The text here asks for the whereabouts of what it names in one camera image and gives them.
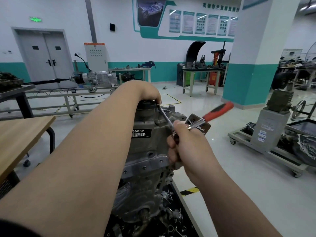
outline black speaker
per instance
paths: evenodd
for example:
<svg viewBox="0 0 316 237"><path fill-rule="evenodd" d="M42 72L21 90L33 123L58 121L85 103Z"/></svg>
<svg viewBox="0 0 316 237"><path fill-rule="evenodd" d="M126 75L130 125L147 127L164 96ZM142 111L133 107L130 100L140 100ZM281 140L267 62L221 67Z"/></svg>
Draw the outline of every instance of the black speaker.
<svg viewBox="0 0 316 237"><path fill-rule="evenodd" d="M115 24L110 23L110 31L115 31Z"/></svg>

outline barcode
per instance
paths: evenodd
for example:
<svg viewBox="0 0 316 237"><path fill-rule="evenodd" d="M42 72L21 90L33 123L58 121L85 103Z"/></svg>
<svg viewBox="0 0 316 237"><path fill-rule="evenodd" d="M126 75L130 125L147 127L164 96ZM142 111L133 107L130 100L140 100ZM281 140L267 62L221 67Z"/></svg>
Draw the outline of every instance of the barcode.
<svg viewBox="0 0 316 237"><path fill-rule="evenodd" d="M132 137L141 137L141 136L145 136L145 133L133 133Z"/></svg>

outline caster wheel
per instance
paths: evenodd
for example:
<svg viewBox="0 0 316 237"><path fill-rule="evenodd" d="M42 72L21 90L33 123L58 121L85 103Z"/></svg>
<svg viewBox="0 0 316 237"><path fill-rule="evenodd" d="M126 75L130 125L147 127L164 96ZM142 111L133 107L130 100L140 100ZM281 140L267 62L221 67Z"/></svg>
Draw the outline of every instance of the caster wheel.
<svg viewBox="0 0 316 237"><path fill-rule="evenodd" d="M230 138L230 143L231 143L232 145L234 145L234 144L237 143L237 141L236 141L235 139L233 139L233 138Z"/></svg>
<svg viewBox="0 0 316 237"><path fill-rule="evenodd" d="M298 173L298 172L296 172L296 171L294 171L294 170L292 170L292 172L293 172L293 176L294 176L295 178L300 178L300 177L302 176L302 173Z"/></svg>
<svg viewBox="0 0 316 237"><path fill-rule="evenodd" d="M27 159L26 161L24 161L23 166L24 167L29 167L31 165L31 162Z"/></svg>

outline gray door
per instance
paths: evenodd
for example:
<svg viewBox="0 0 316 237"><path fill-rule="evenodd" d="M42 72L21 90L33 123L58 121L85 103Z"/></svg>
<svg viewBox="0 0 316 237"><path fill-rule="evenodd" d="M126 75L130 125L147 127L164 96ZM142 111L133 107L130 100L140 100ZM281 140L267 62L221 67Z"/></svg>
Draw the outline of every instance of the gray door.
<svg viewBox="0 0 316 237"><path fill-rule="evenodd" d="M26 59L27 71L31 81L55 79L53 64L43 34L35 31L17 31ZM37 89L58 88L57 83L37 85Z"/></svg>
<svg viewBox="0 0 316 237"><path fill-rule="evenodd" d="M63 33L44 33L44 38L52 60L56 78L70 78L73 74L73 65ZM60 88L78 87L76 83L71 81L61 81L58 85Z"/></svg>

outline glossy floor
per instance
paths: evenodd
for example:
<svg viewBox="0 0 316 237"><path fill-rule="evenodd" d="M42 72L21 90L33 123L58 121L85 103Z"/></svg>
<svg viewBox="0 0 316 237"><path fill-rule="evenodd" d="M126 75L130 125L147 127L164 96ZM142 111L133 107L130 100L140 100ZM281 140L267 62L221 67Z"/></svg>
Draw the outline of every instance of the glossy floor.
<svg viewBox="0 0 316 237"><path fill-rule="evenodd" d="M205 92L205 83L195 82L193 96L182 93L182 88L175 83L154 83L162 94L163 104L174 104L176 111L187 116L194 113L202 116L206 112L221 104L223 89L219 88L216 95L213 89ZM295 90L294 104L300 100L307 101L306 111L311 109L316 100L316 93L312 90ZM81 101L100 101L78 98ZM41 101L32 99L32 107L55 105L64 103L63 98L45 98ZM228 175L254 201L271 223L286 237L315 237L316 233L316 175L304 173L301 178L294 178L288 168L266 159L260 153L242 145L231 145L228 132L245 126L247 122L256 122L261 108L250 110L232 109L227 114L211 121L211 129L206 135L220 164ZM56 133L58 145L71 129L79 123L85 115L57 117L52 127ZM16 171L23 178L48 156L48 134L44 134L34 148L29 152L31 166L25 168L19 163ZM187 190L194 185L190 182L183 168L175 171L174 182L180 191ZM195 221L204 237L217 236L200 192L184 197Z"/></svg>

